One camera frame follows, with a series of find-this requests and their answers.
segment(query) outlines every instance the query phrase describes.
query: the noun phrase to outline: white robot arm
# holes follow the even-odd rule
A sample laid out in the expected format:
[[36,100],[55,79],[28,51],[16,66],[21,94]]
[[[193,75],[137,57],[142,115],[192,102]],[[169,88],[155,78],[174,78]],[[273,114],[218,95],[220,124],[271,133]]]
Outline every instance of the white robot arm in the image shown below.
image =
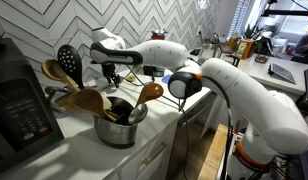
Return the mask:
[[[177,43],[151,40],[129,49],[107,48],[116,44],[110,37],[93,43],[91,57],[94,61],[118,64],[143,64],[164,68],[183,67],[187,61],[186,48]],[[185,98],[200,90],[210,88],[219,96],[223,94],[208,79],[196,79],[197,72],[176,72],[169,81],[170,93]],[[241,70],[220,59],[206,61],[199,70],[203,77],[214,79],[225,90],[230,103],[249,120],[250,125],[242,140],[244,153],[256,164],[269,163],[277,153],[300,154],[308,150],[308,126],[294,102],[285,94],[267,91],[260,83]],[[227,168],[232,179],[248,177],[246,167],[235,158]]]

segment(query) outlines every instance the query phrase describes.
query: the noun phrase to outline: cabinet handle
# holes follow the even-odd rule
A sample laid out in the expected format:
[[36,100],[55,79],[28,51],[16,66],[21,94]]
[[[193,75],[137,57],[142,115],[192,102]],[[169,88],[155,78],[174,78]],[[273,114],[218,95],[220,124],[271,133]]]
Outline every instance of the cabinet handle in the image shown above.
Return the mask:
[[161,143],[161,149],[159,151],[157,151],[157,153],[151,159],[147,159],[147,158],[143,159],[143,161],[142,161],[143,164],[145,164],[146,166],[148,164],[150,164],[153,161],[153,159],[155,159],[156,156],[158,156],[166,148],[166,146],[167,146],[167,144],[165,142],[162,142]]

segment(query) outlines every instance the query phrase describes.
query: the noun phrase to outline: window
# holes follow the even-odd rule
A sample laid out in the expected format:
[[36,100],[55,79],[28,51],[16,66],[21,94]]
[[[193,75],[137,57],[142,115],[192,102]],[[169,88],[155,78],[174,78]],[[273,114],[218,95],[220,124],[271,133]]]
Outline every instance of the window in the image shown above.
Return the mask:
[[[308,0],[296,0],[302,6],[308,8]],[[291,10],[304,10],[297,4],[293,4]],[[287,16],[282,25],[281,32],[304,35],[308,32],[308,16]]]
[[229,39],[234,32],[241,32],[241,27],[249,4],[250,0],[239,0],[227,39]]

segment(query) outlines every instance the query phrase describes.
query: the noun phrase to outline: wooden spoon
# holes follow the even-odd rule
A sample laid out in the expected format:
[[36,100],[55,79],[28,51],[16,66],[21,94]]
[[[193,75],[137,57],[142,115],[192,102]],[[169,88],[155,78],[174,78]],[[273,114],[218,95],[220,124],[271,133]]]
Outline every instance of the wooden spoon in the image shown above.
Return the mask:
[[141,94],[137,100],[135,107],[137,107],[139,104],[144,104],[149,100],[159,98],[163,95],[163,93],[164,90],[160,84],[157,83],[146,84],[141,91]]
[[82,111],[89,112],[93,115],[115,122],[115,117],[107,114],[103,108],[103,99],[100,93],[94,89],[83,89],[74,92],[67,98],[69,104],[74,104],[82,109]]
[[43,74],[55,81],[61,81],[75,92],[80,89],[76,86],[75,82],[63,71],[61,66],[55,59],[47,59],[41,66]]

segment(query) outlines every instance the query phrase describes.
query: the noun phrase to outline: herringbone tile backsplash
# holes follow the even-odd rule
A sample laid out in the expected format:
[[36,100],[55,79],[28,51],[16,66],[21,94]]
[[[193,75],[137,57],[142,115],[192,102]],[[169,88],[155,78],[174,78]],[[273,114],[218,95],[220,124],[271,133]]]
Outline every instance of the herringbone tile backsplash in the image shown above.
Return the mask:
[[42,74],[41,63],[56,59],[63,44],[79,51],[83,81],[102,77],[101,66],[89,63],[94,28],[106,27],[127,47],[164,28],[169,32],[166,40],[192,49],[201,43],[198,25],[203,26],[203,35],[213,32],[219,6],[220,0],[0,0],[0,35],[14,40],[44,87],[55,82]]

